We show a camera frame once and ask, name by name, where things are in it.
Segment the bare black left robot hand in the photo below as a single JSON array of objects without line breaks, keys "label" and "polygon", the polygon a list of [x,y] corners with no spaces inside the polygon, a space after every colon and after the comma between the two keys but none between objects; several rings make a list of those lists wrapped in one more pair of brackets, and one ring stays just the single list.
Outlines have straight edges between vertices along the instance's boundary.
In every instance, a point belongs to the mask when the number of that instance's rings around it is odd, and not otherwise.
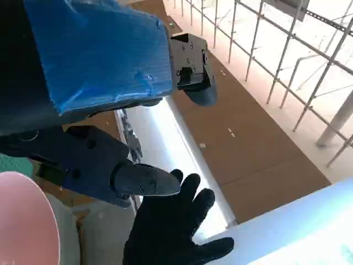
[{"label": "bare black left robot hand", "polygon": [[1,153],[40,162],[56,185],[124,208],[132,195],[178,194],[171,173],[133,163],[126,144],[78,125],[175,91],[215,104],[204,39],[172,36],[155,15],[116,1],[1,2]]}]

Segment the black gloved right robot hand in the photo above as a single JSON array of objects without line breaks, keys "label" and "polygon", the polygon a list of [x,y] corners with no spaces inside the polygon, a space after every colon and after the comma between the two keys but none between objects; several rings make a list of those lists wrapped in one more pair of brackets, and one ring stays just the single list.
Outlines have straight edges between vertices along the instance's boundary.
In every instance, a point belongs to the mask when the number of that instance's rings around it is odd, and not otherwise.
[{"label": "black gloved right robot hand", "polygon": [[224,237],[196,244],[192,238],[215,203],[210,188],[197,191],[197,173],[184,177],[175,169],[180,192],[168,197],[144,197],[124,246],[123,264],[207,264],[234,249],[234,239]]}]

